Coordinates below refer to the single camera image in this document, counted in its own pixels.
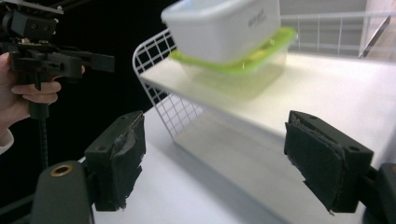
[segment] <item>wire shelf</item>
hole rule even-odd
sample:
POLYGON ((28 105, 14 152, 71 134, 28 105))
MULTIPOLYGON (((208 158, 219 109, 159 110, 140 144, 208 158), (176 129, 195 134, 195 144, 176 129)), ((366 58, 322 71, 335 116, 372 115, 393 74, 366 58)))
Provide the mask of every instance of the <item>wire shelf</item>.
MULTIPOLYGON (((306 14, 281 16, 281 24, 294 27, 298 34, 289 51, 396 63, 395 19, 395 12, 306 14), (378 39, 384 36, 387 45, 379 45, 378 39)), ((140 77, 176 48, 169 29, 158 33, 134 51, 134 72, 140 77)), ((205 110, 139 80, 173 138, 205 110)))

